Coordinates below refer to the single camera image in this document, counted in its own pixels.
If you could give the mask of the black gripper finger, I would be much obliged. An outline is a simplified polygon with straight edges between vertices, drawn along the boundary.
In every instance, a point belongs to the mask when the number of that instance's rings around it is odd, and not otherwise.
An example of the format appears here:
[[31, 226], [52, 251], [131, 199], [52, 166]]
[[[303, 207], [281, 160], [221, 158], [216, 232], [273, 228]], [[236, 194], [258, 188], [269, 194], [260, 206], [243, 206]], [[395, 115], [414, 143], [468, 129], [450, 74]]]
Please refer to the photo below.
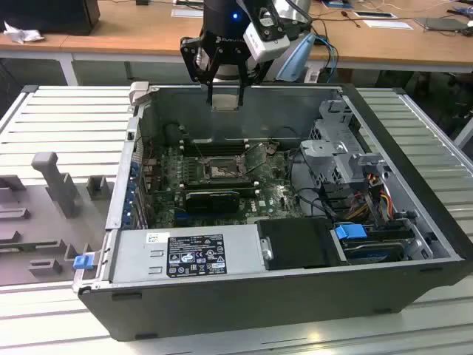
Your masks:
[[250, 52], [248, 50], [236, 50], [236, 65], [239, 74], [239, 92], [238, 92], [238, 106], [244, 104], [245, 88], [255, 84], [261, 84], [263, 79], [267, 75], [272, 61], [265, 61], [255, 66], [252, 71], [248, 71], [248, 59], [250, 58]]
[[211, 60], [205, 69], [197, 63], [197, 57], [203, 51], [203, 37], [183, 37], [180, 40], [180, 53], [188, 70], [190, 79], [207, 87], [206, 103], [212, 105], [213, 81], [216, 75], [216, 61]]

